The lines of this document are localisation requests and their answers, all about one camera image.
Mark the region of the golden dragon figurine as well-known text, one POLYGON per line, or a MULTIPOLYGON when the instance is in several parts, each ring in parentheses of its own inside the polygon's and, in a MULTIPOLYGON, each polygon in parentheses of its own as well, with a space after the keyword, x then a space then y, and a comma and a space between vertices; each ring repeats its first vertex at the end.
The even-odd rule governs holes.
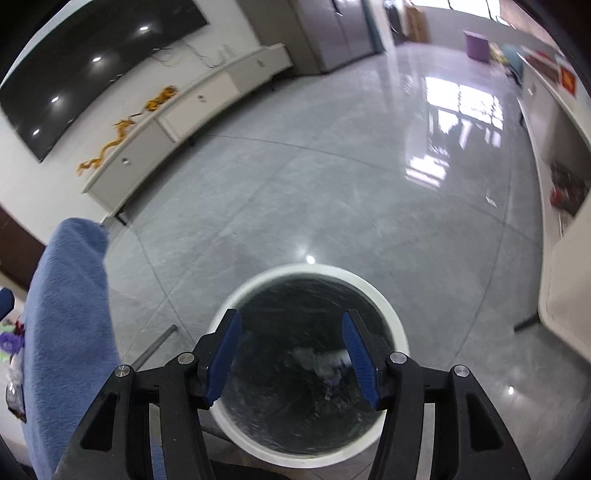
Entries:
POLYGON ((81 162, 77 165, 76 175, 81 176, 88 170, 97 170, 104 162, 108 150, 120 145, 128 136, 130 129, 136 124, 130 117, 119 120, 113 124, 115 130, 115 138, 105 143, 98 153, 98 155, 90 160, 81 162))

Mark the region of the golden tiger figurine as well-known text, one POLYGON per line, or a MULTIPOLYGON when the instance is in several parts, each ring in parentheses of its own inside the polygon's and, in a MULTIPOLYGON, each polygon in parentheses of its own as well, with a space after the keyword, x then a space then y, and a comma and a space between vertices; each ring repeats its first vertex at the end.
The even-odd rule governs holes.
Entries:
POLYGON ((158 110, 163 104, 172 99, 178 93, 178 89, 175 86, 164 87, 154 98, 149 99, 144 109, 148 112, 154 112, 158 110))

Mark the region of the white coffee table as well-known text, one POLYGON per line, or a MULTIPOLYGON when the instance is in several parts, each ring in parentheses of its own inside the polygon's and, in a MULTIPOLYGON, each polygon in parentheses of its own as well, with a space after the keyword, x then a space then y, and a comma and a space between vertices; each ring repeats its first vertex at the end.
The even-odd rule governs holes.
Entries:
POLYGON ((590 359, 590 199, 576 214, 551 204, 552 167, 590 179, 590 107, 521 56, 518 105, 538 175, 543 254, 538 317, 585 360, 590 359))

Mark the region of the blue fluffy bed blanket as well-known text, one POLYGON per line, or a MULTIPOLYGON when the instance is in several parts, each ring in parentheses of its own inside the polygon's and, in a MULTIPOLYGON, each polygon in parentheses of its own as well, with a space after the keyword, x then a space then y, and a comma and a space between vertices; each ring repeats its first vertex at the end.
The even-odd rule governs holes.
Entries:
POLYGON ((40 479, 53 477, 79 422, 120 363, 104 267, 107 248, 100 224, 62 221, 25 301, 23 434, 40 479))

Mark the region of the white tv cabinet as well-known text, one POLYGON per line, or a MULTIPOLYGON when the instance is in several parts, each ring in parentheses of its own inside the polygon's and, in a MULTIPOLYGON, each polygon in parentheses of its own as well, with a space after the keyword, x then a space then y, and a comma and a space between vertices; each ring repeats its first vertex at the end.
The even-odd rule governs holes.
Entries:
POLYGON ((209 71, 149 114, 109 153, 82 192, 108 217, 183 143, 227 108, 293 66, 287 46, 263 46, 209 71))

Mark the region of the black wall television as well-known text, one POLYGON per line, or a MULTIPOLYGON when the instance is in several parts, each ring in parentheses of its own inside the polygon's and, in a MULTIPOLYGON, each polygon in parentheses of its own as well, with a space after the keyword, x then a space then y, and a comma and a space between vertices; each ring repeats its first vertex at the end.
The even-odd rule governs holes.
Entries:
POLYGON ((1 108, 41 162, 113 83, 207 24, 193 1, 90 1, 52 29, 7 75, 1 108))

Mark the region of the purple square stool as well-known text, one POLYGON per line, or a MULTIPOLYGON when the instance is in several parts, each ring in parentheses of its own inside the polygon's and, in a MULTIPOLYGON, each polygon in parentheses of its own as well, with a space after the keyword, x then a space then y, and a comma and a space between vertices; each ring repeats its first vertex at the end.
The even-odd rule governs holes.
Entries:
POLYGON ((464 31, 464 36, 467 56, 472 60, 489 63, 491 61, 491 49, 488 38, 472 31, 464 31))

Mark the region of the grey double door refrigerator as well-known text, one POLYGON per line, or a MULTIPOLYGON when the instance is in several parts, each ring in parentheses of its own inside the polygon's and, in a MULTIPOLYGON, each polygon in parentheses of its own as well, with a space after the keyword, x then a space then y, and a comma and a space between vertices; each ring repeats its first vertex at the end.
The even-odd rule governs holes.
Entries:
POLYGON ((290 1, 322 74, 375 53, 363 2, 290 1))

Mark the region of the white round trash bin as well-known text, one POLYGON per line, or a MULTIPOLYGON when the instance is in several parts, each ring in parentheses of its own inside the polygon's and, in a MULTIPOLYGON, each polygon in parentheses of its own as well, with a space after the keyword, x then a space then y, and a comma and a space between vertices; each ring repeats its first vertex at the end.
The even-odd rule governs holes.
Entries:
POLYGON ((380 438, 385 415, 363 399, 342 315, 356 309, 388 346, 410 351, 386 297, 362 277, 330 265, 288 264, 233 291, 211 321, 235 309, 242 335, 211 415, 237 447, 287 469, 325 468, 380 438))

